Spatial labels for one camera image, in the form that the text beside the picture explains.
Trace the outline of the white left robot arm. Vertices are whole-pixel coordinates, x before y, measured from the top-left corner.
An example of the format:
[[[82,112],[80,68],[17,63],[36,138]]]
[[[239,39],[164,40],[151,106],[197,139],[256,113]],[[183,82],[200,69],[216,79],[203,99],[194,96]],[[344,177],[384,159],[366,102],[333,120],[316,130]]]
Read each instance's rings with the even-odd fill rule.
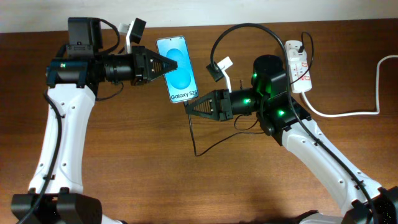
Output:
[[[83,194],[82,160],[91,110],[102,82],[145,85],[177,68],[140,41],[146,26],[135,19],[126,29],[124,53],[104,49],[103,20],[68,19],[69,41],[46,69],[44,98],[49,106],[39,163],[26,194],[12,197],[19,223],[112,223],[101,202]]]

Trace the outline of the blue Galaxy smartphone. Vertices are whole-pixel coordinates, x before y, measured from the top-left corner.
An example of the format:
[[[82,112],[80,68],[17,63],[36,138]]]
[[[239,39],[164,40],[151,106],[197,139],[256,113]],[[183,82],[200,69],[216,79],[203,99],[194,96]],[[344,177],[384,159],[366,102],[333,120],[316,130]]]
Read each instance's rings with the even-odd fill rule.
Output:
[[[158,53],[177,62],[177,68],[165,74],[165,82],[172,103],[188,101],[198,97],[192,63],[184,36],[166,37],[156,40]]]

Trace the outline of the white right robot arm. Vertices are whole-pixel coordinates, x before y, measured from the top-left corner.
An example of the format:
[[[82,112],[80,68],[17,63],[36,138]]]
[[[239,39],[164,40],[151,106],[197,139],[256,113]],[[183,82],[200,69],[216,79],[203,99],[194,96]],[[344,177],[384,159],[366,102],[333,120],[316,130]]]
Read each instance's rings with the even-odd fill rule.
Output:
[[[298,157],[342,212],[334,217],[311,210],[291,223],[397,223],[397,187],[387,190],[354,166],[291,97],[287,82],[282,60],[262,55],[254,61],[251,88],[214,90],[185,103],[185,111],[217,121],[255,113],[262,133]]]

